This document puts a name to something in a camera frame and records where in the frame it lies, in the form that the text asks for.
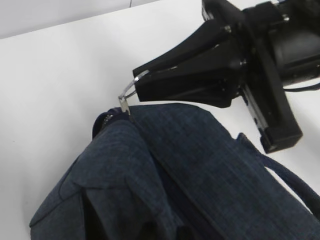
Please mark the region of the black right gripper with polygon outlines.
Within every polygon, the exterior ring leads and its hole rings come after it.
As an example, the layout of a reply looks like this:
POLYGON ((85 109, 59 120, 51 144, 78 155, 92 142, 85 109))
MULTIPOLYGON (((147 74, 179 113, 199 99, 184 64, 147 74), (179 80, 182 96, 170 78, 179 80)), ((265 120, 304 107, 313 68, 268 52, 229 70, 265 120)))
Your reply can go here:
POLYGON ((206 22, 188 38, 132 71, 134 77, 150 72, 135 84, 139 100, 228 108, 238 95, 243 55, 246 76, 240 89, 256 120, 264 151, 293 147, 303 133, 268 47, 269 30, 284 23, 280 11, 270 1, 240 10, 227 0, 204 0, 202 16, 206 22), (239 41, 242 55, 230 41, 213 47, 230 34, 223 25, 239 41))

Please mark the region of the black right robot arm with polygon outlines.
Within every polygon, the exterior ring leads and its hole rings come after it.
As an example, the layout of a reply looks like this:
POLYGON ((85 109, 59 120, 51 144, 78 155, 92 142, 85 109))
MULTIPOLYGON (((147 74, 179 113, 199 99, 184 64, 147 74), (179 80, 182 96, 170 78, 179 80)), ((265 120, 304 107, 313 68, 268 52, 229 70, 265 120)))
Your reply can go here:
POLYGON ((286 92, 320 76, 319 1, 238 9, 226 0, 204 0, 202 17, 187 39, 133 71, 139 100, 227 108, 242 97, 266 153, 293 147, 303 133, 286 92))

